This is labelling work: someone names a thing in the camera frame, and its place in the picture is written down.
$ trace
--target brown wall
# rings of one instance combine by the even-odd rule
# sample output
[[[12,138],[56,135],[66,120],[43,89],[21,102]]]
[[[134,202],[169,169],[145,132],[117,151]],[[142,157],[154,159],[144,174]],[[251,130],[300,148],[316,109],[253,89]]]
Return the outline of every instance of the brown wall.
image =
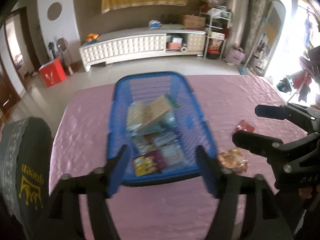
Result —
[[[123,8],[101,14],[101,0],[74,0],[81,42],[87,34],[104,34],[124,29],[147,27],[150,20],[160,20],[162,14],[195,14],[198,0],[188,0],[186,6],[150,5]]]

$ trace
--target round hole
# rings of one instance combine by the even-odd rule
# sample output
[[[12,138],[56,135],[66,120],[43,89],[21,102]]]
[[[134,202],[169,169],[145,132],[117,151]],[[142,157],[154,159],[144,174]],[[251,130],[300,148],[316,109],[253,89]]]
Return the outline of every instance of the round hole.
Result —
[[[49,9],[48,9],[48,13],[47,13],[47,17],[50,21],[54,21],[56,20],[62,11],[62,5],[58,2],[53,3],[52,5],[50,5]]]

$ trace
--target pink tablecloth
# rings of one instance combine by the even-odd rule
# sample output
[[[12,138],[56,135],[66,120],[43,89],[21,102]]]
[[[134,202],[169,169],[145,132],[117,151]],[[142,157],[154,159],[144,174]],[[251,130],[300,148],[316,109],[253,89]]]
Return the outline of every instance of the pink tablecloth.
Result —
[[[231,133],[241,119],[252,124],[257,133],[281,138],[285,143],[305,136],[302,129],[287,120],[260,118],[254,114],[257,104],[284,103],[264,78],[202,75],[187,76],[187,79],[210,124],[218,151],[234,147]],[[81,90],[69,102],[53,143],[50,192],[64,173],[76,177],[105,165],[113,87],[112,84]],[[243,152],[249,160],[245,175],[264,174],[273,187],[275,178],[266,159]],[[200,177],[151,187],[121,186],[108,200],[122,240],[204,239],[217,204],[218,200],[207,193]],[[243,216],[243,207],[244,198],[241,198],[237,221]],[[85,236],[91,240],[85,196],[81,196],[81,216]]]

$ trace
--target red cloth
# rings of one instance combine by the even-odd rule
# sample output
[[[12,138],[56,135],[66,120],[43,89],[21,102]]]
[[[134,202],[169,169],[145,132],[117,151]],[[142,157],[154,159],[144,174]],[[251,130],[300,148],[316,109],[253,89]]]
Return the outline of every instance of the red cloth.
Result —
[[[51,87],[66,79],[66,73],[62,68],[59,58],[43,65],[39,69],[39,73],[47,87]]]
[[[305,75],[306,75],[305,72],[302,72],[299,76],[292,79],[294,89],[299,89],[299,87],[301,86],[301,83],[304,80]],[[307,85],[307,86],[310,85],[311,81],[312,81],[311,77],[307,76],[307,79],[304,82],[304,85]]]

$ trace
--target hand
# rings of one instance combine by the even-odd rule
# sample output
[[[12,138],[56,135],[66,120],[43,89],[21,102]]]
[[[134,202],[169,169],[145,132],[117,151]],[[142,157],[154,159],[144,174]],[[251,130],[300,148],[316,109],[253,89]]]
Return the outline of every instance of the hand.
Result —
[[[317,192],[320,191],[320,185],[317,185],[316,187]],[[313,191],[313,187],[305,187],[305,188],[299,188],[299,195],[302,199],[309,199],[311,198],[311,192]]]

